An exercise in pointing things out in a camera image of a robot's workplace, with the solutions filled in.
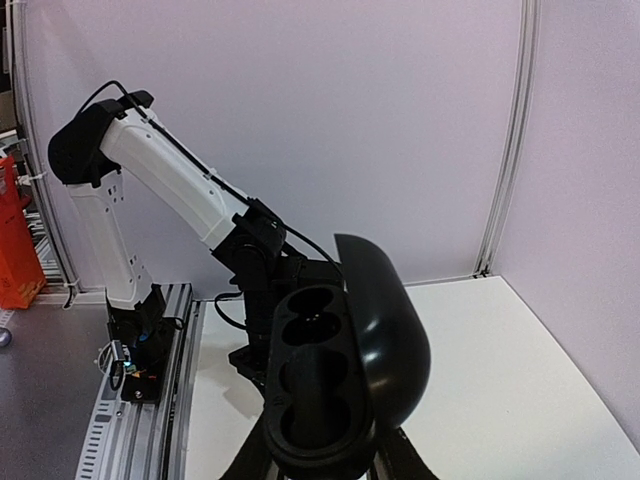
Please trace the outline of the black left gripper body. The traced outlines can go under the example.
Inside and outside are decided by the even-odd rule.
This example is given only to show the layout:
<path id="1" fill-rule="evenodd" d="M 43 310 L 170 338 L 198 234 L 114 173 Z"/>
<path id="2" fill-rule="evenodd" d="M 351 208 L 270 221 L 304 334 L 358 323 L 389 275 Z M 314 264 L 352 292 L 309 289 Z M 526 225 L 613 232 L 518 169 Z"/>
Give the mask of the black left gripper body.
<path id="1" fill-rule="evenodd" d="M 267 346 L 244 346 L 231 352 L 228 360 L 240 376 L 249 380 L 261 395 L 265 394 L 269 361 Z"/>

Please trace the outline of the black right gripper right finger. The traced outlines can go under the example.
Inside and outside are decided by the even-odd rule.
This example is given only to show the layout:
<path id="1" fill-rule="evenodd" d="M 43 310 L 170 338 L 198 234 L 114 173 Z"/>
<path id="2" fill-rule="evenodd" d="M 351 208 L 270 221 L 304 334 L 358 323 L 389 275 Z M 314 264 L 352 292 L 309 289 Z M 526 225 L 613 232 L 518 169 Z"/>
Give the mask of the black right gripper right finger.
<path id="1" fill-rule="evenodd" d="M 374 478 L 390 480 L 438 480 L 401 429 L 381 438 L 374 458 Z"/>

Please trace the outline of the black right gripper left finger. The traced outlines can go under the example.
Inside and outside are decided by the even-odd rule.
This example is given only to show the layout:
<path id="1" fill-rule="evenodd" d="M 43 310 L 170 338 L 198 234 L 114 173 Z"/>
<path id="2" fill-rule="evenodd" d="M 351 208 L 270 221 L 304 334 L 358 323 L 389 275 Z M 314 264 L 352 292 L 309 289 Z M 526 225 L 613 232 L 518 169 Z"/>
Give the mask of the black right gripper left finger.
<path id="1" fill-rule="evenodd" d="M 260 416 L 251 429 L 220 480 L 267 480 L 279 479 L 278 467 L 264 439 L 263 416 Z"/>

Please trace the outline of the large black charging case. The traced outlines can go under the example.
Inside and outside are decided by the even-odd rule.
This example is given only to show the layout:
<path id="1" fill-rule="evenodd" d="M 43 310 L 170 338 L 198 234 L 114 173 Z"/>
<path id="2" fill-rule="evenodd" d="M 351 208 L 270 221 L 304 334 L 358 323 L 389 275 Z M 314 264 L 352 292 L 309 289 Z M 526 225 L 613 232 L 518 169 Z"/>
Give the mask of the large black charging case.
<path id="1" fill-rule="evenodd" d="M 429 380 L 429 340 L 389 257 L 362 237 L 335 242 L 343 284 L 299 289 L 274 314 L 264 439 L 291 479 L 374 475 L 381 438 Z"/>

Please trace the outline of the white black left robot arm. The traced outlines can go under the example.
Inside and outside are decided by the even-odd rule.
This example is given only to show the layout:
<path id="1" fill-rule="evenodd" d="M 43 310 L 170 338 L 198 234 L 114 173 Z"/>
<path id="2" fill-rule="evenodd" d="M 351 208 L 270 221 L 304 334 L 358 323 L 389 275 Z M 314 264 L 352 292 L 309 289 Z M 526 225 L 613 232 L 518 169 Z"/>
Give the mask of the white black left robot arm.
<path id="1" fill-rule="evenodd" d="M 248 338 L 231 353 L 237 372 L 263 389 L 277 304 L 307 286 L 340 285 L 340 265 L 325 251 L 309 258 L 288 242 L 293 229 L 268 206 L 221 179 L 179 142 L 152 111 L 144 90 L 89 99 L 50 140 L 49 165 L 82 218 L 105 283 L 109 382 L 131 402 L 159 400 L 180 319 L 165 313 L 160 286 L 126 244 L 117 214 L 123 174 L 150 189 L 231 273 L 244 302 Z"/>

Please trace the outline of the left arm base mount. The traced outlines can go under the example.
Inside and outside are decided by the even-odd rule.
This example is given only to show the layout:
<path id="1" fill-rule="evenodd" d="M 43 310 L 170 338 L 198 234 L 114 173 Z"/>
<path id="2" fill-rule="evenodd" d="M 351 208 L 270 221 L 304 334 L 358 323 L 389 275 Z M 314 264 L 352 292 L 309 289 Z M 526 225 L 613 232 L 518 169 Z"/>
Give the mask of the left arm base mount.
<path id="1" fill-rule="evenodd" d="M 165 310 L 161 286 L 155 283 L 131 310 L 107 307 L 112 353 L 108 385 L 126 402 L 161 400 L 174 333 L 183 328 L 183 322 L 167 317 Z"/>

